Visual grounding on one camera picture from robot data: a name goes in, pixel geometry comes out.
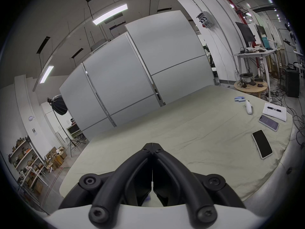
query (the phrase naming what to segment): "ceiling light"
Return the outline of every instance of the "ceiling light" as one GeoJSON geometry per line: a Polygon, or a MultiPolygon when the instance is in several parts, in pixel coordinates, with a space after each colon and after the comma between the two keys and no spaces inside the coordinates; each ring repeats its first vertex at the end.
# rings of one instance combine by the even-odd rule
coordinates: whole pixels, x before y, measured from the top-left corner
{"type": "Polygon", "coordinates": [[[51,72],[51,70],[54,68],[54,66],[49,66],[48,68],[47,68],[47,70],[45,71],[45,73],[44,73],[44,75],[43,75],[43,77],[42,77],[42,79],[41,79],[41,81],[40,81],[40,83],[44,83],[45,82],[45,80],[47,79],[47,77],[49,76],[49,74],[50,74],[50,72],[51,72]]]}
{"type": "Polygon", "coordinates": [[[98,25],[99,23],[101,23],[101,22],[103,22],[104,20],[110,18],[111,16],[116,15],[117,13],[120,13],[120,12],[122,12],[122,11],[124,11],[124,10],[127,10],[127,9],[128,9],[127,4],[123,4],[123,5],[120,6],[120,7],[117,7],[117,8],[115,8],[115,9],[113,9],[113,10],[110,10],[110,11],[107,12],[107,13],[104,13],[103,15],[101,15],[100,17],[98,17],[97,19],[95,19],[95,20],[93,21],[93,23],[94,23],[95,25],[98,25]]]}

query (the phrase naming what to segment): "pen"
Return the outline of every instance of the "pen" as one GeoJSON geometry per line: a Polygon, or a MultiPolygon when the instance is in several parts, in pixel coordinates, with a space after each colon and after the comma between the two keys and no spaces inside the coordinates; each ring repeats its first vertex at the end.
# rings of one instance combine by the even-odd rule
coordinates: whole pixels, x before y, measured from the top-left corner
{"type": "Polygon", "coordinates": [[[276,110],[276,111],[278,111],[278,112],[282,112],[282,110],[279,110],[279,109],[275,109],[275,108],[272,108],[272,107],[267,107],[268,109],[273,109],[273,110],[276,110]]]}

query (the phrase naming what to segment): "black box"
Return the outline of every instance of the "black box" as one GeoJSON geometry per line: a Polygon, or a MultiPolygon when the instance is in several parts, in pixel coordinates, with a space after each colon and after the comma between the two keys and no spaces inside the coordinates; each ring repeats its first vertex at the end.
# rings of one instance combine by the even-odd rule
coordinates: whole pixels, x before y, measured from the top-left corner
{"type": "Polygon", "coordinates": [[[300,78],[296,70],[285,70],[285,90],[288,97],[299,97],[300,78]]]}

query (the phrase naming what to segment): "ceiling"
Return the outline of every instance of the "ceiling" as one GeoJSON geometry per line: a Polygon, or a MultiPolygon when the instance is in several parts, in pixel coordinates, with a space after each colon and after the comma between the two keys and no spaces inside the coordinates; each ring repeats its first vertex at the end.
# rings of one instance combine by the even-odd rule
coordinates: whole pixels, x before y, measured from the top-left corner
{"type": "MultiPolygon", "coordinates": [[[[245,0],[233,1],[245,3],[245,0]]],[[[268,0],[254,1],[263,5],[268,0]]],[[[125,24],[110,30],[112,26],[156,14],[164,8],[181,10],[191,19],[177,0],[91,0],[88,4],[86,0],[33,0],[11,30],[0,62],[0,88],[12,84],[17,75],[37,78],[52,52],[49,65],[54,65],[54,69],[50,76],[69,75],[90,56],[93,44],[105,37],[111,40],[126,31],[125,24]],[[90,9],[96,18],[124,3],[128,10],[123,11],[123,16],[109,23],[102,22],[101,26],[92,23],[90,9]],[[36,52],[46,36],[50,39],[39,55],[36,52]]],[[[195,24],[190,24],[196,31],[195,24]]]]}

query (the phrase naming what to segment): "round wooden table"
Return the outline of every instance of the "round wooden table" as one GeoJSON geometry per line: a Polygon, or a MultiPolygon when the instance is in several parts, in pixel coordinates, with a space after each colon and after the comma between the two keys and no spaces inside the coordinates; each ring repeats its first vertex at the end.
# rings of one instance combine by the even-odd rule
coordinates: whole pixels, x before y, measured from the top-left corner
{"type": "Polygon", "coordinates": [[[239,86],[239,82],[240,81],[237,81],[234,83],[234,87],[243,92],[243,93],[247,93],[247,94],[257,94],[257,96],[259,98],[261,98],[261,92],[265,91],[268,89],[268,84],[267,82],[263,81],[263,82],[255,82],[256,85],[255,86],[252,86],[250,84],[247,84],[247,88],[242,88],[239,86]]]}

